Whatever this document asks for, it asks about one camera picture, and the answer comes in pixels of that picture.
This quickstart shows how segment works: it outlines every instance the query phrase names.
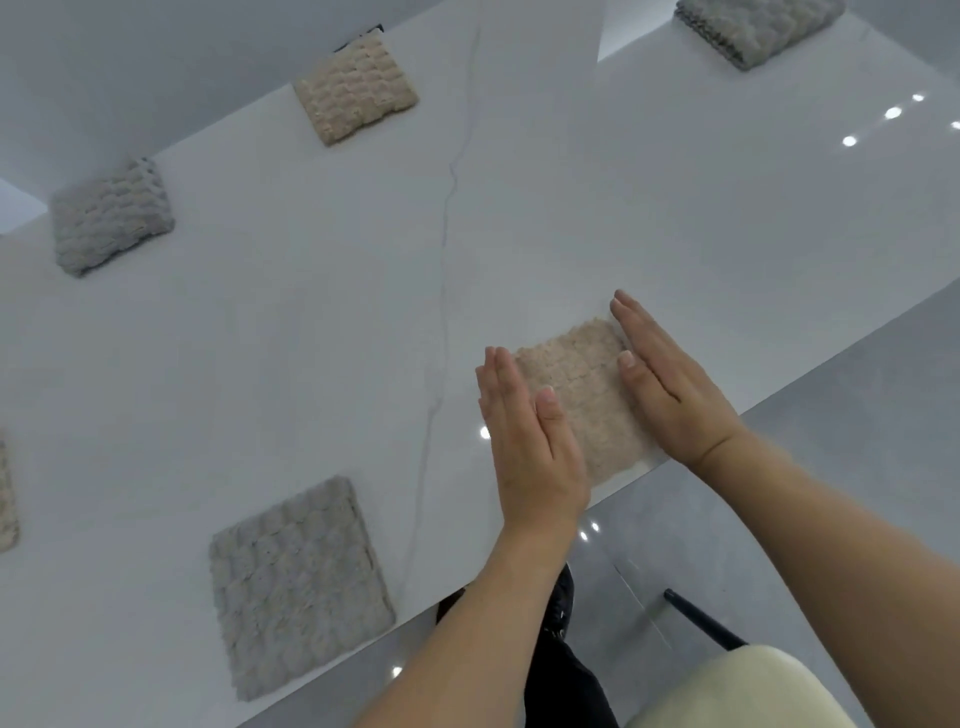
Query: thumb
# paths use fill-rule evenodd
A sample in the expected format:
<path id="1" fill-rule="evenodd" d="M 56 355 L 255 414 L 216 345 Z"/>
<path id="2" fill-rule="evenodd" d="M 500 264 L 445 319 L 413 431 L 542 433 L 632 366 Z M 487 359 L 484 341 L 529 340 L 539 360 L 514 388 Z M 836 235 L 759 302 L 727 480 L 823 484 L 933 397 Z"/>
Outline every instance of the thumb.
<path id="1" fill-rule="evenodd" d="M 573 436 L 573 430 L 570 429 L 570 423 L 557 400 L 557 393 L 553 391 L 553 387 L 543 387 L 539 390 L 535 402 L 537 419 L 540 420 L 540 427 L 546 435 L 553 456 L 566 457 L 576 452 L 577 440 Z"/>
<path id="2" fill-rule="evenodd" d="M 673 398 L 663 389 L 657 375 L 637 358 L 633 352 L 621 352 L 616 358 L 620 368 L 620 377 L 630 390 L 644 414 L 655 412 L 661 405 Z"/>

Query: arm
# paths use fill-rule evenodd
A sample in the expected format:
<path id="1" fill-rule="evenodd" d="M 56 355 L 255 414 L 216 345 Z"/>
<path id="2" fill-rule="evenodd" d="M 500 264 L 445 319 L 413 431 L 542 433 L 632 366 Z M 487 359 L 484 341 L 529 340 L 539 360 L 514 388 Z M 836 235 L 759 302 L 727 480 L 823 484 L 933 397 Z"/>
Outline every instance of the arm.
<path id="1" fill-rule="evenodd" d="M 356 728 L 512 726 L 540 622 L 587 507 L 583 456 L 552 390 L 531 404 L 505 349 L 477 368 L 503 530 L 487 565 Z"/>
<path id="2" fill-rule="evenodd" d="M 620 372 L 660 445 L 754 534 L 878 728 L 955 725 L 960 569 L 791 462 L 621 291 Z"/>

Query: white marble tabletop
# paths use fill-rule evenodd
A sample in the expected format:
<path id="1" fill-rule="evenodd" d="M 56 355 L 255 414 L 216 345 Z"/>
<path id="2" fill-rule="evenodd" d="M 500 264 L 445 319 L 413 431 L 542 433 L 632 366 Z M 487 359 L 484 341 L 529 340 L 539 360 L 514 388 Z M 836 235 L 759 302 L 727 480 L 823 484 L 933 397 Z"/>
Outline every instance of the white marble tabletop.
<path id="1" fill-rule="evenodd" d="M 446 0 L 385 35 L 409 112 L 327 149 L 287 86 L 157 156 L 170 235 L 79 281 L 45 218 L 0 243 L 2 722 L 232 728 L 316 676 L 236 700 L 206 548 L 336 473 L 400 621 L 470 580 L 485 345 L 623 287 L 745 410 L 960 275 L 947 80 L 850 14 L 742 74 L 630 6 Z"/>

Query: carpet sample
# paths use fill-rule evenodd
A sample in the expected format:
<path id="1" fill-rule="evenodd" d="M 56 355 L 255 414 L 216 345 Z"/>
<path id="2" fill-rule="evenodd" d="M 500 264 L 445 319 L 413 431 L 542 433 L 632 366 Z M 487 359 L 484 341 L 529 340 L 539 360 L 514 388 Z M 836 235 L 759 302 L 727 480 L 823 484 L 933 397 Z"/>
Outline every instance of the carpet sample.
<path id="1" fill-rule="evenodd" d="M 147 158 L 58 193 L 50 215 L 57 264 L 77 278 L 175 225 L 163 180 Z"/>
<path id="2" fill-rule="evenodd" d="M 337 51 L 311 75 L 296 81 L 294 90 L 326 146 L 420 100 L 379 31 Z"/>
<path id="3" fill-rule="evenodd" d="M 741 71 L 836 20 L 845 0 L 680 0 L 675 15 Z"/>
<path id="4" fill-rule="evenodd" d="M 516 364 L 531 392 L 550 385 L 583 448 L 592 486 L 632 467 L 656 449 L 639 424 L 632 396 L 620 380 L 617 355 L 624 345 L 601 319 L 582 324 L 532 349 Z"/>
<path id="5" fill-rule="evenodd" d="M 214 536 L 210 576 L 241 700 L 276 690 L 396 622 L 353 486 L 341 476 Z"/>
<path id="6" fill-rule="evenodd" d="M 7 443 L 0 431 L 0 553 L 16 546 L 20 538 L 20 520 L 16 516 L 13 485 L 7 466 Z"/>

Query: chair leg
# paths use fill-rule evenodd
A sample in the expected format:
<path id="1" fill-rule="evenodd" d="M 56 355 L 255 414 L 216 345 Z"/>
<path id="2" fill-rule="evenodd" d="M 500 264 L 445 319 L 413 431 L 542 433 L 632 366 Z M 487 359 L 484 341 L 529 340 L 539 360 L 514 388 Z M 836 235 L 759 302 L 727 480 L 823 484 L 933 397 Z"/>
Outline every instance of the chair leg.
<path id="1" fill-rule="evenodd" d="M 663 598 L 670 602 L 678 612 L 700 627 L 700 629 L 702 629 L 708 637 L 710 637 L 714 642 L 719 644 L 727 651 L 737 649 L 745 644 L 749 644 L 748 642 L 741 640 L 723 624 L 718 622 L 696 605 L 688 602 L 672 589 L 666 590 L 663 593 Z"/>

